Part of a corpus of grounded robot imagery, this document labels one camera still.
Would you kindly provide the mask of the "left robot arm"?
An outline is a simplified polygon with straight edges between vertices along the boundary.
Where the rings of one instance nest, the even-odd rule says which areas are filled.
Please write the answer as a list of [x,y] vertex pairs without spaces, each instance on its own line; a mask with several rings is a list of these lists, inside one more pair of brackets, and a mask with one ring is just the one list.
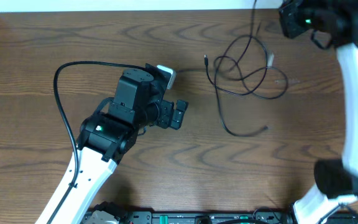
[[163,65],[123,71],[114,97],[81,124],[76,154],[37,223],[79,223],[142,128],[180,129],[188,102],[163,99],[176,74]]

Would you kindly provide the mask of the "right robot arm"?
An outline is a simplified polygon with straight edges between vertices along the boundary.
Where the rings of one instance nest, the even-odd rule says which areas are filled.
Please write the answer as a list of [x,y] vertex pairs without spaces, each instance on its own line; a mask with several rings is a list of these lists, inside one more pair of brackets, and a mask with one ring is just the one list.
[[278,9],[285,37],[308,30],[331,36],[321,49],[334,47],[344,84],[346,134],[339,159],[314,165],[315,184],[282,216],[282,223],[326,223],[358,200],[358,1],[289,0]]

